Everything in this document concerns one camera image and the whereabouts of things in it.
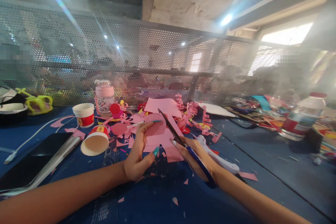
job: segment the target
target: white cable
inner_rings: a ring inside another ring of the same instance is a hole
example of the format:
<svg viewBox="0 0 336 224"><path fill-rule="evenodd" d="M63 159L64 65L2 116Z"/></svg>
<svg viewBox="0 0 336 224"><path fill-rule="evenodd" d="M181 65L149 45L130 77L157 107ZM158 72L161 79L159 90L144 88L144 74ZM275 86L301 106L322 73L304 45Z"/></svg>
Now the white cable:
<svg viewBox="0 0 336 224"><path fill-rule="evenodd" d="M43 128L44 128L45 126L47 126L49 123L51 123L51 122L53 122L53 121L56 121L56 120L58 120L58 119L61 119L61 118L63 118L63 117L59 117L59 118L53 119L53 120L47 122L46 124L44 124L38 131L36 131L36 132L34 133L34 135L32 135L28 140L26 140L23 144L21 144L21 145L20 145L20 146L19 146L19 147L12 153L12 154L10 154L10 155L8 156L8 158L4 161L4 164L6 165L6 164L10 163L10 162L15 158L16 154L18 153L18 150L21 149L21 147L24 146L26 143L28 143L29 140L32 139L37 133L39 133L39 132L41 131L41 129L43 129Z"/></svg>

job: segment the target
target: ceiling light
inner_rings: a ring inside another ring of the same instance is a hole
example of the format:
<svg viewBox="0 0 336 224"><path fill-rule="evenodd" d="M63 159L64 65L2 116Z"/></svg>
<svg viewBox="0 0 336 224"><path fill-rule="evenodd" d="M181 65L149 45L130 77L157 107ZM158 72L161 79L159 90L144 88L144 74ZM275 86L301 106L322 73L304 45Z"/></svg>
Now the ceiling light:
<svg viewBox="0 0 336 224"><path fill-rule="evenodd" d="M225 26L232 20L232 14L227 15L221 22L221 26Z"/></svg>

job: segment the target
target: phone screen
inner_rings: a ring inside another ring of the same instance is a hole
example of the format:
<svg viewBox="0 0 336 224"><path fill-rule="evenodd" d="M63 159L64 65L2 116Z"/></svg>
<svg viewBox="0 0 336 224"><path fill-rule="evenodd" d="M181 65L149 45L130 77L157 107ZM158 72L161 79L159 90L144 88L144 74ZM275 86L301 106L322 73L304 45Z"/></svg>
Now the phone screen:
<svg viewBox="0 0 336 224"><path fill-rule="evenodd" d="M73 133L51 134L0 177L0 191L29 185Z"/></svg>

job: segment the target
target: hand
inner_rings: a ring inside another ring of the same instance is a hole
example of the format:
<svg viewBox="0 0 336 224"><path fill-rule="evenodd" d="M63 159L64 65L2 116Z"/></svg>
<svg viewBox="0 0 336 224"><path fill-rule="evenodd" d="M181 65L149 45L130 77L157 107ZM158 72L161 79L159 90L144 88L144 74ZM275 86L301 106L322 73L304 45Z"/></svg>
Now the hand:
<svg viewBox="0 0 336 224"><path fill-rule="evenodd" d="M214 160L212 160L212 158L206 153L206 151L202 148L201 144L197 140L189 139L184 136L180 136L180 138L186 145L190 146L195 151L195 153L203 162L205 167L208 169L213 179L215 180L215 183L217 184L216 173L223 170L223 168L220 167ZM189 151L182 145L178 144L174 139L170 139L170 141L181 153L184 160L186 160L191 165L197 175L204 181L208 182L206 175L204 174L196 160L190 155Z"/></svg>
<svg viewBox="0 0 336 224"><path fill-rule="evenodd" d="M152 153L149 153L142 159L142 152L146 146L146 130L153 126L153 124L153 122L150 122L138 125L133 147L124 162L125 173L129 180L138 181L144 172L152 165L159 152L159 147L157 147Z"/></svg>

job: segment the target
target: plastic water bottle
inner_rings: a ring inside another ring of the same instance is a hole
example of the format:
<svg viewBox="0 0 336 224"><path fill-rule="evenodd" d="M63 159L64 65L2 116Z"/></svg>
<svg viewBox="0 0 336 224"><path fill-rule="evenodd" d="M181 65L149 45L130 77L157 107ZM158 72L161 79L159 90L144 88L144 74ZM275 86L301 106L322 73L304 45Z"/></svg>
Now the plastic water bottle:
<svg viewBox="0 0 336 224"><path fill-rule="evenodd" d="M313 92L309 97L300 101L289 113L282 125L282 136L300 141L305 133L321 117L326 103L324 98L327 94Z"/></svg>
<svg viewBox="0 0 336 224"><path fill-rule="evenodd" d="M114 103L114 88L109 80L95 80L96 91L94 99L96 101L97 114L102 117L111 117L110 106Z"/></svg>

